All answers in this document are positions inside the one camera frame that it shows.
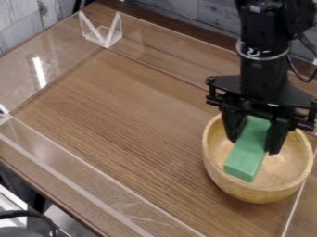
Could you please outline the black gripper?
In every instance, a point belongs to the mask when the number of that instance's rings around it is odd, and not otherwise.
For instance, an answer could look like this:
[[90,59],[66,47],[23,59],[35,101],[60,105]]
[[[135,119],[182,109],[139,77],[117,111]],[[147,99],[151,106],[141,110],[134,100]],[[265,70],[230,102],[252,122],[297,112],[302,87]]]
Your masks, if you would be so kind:
[[317,128],[317,101],[292,83],[290,68],[293,64],[288,55],[244,56],[240,75],[206,79],[208,103],[220,107],[228,139],[237,142],[248,116],[266,119],[270,122],[266,137],[270,155],[280,153],[290,131]]

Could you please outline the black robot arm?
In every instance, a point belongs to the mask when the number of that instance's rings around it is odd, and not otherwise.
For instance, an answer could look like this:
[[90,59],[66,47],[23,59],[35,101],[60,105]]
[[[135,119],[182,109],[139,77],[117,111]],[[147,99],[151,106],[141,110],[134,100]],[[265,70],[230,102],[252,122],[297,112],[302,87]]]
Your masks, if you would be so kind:
[[313,0],[236,0],[236,6],[241,74],[208,77],[208,103],[220,107],[230,141],[238,140],[250,116],[269,121],[264,147],[274,155],[290,131],[316,128],[317,98],[296,87],[289,74],[296,72],[292,41],[306,40],[317,6]]

